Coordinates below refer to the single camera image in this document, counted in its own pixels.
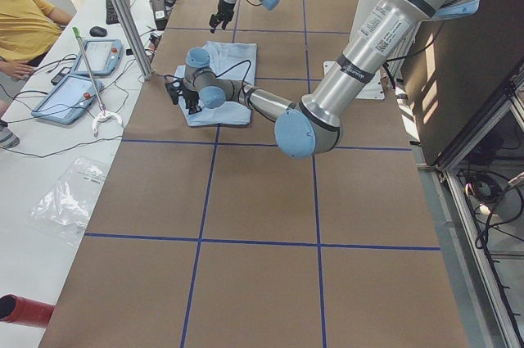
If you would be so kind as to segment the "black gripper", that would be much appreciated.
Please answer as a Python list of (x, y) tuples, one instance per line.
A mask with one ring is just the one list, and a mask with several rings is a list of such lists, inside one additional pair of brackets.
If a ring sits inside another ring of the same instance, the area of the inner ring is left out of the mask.
[(195, 115), (202, 112), (199, 105), (199, 95), (197, 92), (186, 87), (184, 79), (175, 78), (172, 81), (165, 82), (165, 89), (174, 105), (179, 104), (179, 98), (185, 101), (185, 109), (189, 115)]
[(221, 25), (221, 29), (226, 29), (229, 22), (234, 17), (234, 7), (237, 0), (219, 0), (217, 12), (210, 16), (210, 32), (215, 33), (217, 27)]

